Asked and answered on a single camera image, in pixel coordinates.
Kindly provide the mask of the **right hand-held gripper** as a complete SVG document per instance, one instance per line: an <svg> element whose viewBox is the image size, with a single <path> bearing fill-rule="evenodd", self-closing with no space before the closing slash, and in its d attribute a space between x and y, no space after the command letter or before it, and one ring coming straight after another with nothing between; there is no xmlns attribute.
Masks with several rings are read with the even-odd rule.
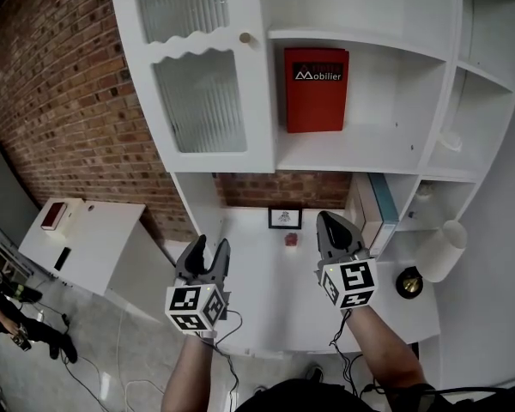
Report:
<svg viewBox="0 0 515 412"><path fill-rule="evenodd" d="M367 306L378 288L374 258L360 229L344 217L320 211L317 217L318 285L340 310Z"/></svg>

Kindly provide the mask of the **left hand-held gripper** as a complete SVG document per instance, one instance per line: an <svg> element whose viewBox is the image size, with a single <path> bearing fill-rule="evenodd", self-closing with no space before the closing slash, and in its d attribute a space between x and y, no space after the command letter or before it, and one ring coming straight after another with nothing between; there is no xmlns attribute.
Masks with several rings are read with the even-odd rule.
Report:
<svg viewBox="0 0 515 412"><path fill-rule="evenodd" d="M175 264L174 284L167 288L165 314L184 335L216 337L215 327L227 318L230 292L224 290L228 275L231 246L223 239L216 249L208 271L204 251L207 237L192 241ZM204 275L204 281L190 282Z"/></svg>

